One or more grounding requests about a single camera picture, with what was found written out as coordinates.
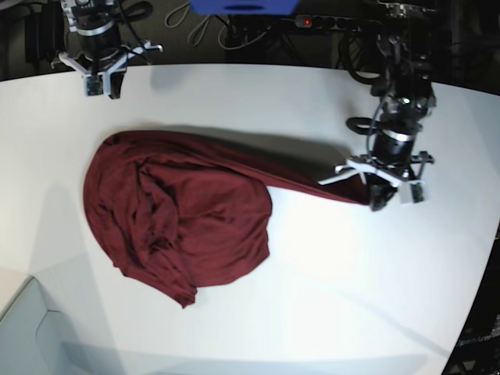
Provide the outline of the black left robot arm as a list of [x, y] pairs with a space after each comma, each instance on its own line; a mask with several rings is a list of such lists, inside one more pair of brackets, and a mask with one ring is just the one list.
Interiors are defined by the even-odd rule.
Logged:
[[370, 117], [351, 117], [347, 128], [366, 139], [366, 152], [348, 159], [346, 166], [360, 175], [368, 203], [382, 210], [395, 196], [405, 204], [426, 201], [423, 171], [435, 159], [428, 152], [414, 153], [422, 120], [436, 107], [430, 74], [432, 53], [430, 18], [436, 1], [381, 1], [386, 9], [377, 31], [376, 46], [383, 58], [378, 77], [360, 76], [352, 63], [345, 68], [359, 83], [368, 84], [379, 98]]

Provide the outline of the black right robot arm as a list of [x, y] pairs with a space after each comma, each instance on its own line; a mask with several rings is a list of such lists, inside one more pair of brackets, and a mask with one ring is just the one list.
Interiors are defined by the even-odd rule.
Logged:
[[120, 25], [145, 20], [153, 13], [148, 1], [123, 7], [124, 1], [61, 1], [70, 32], [76, 33], [84, 57], [106, 61], [122, 48]]

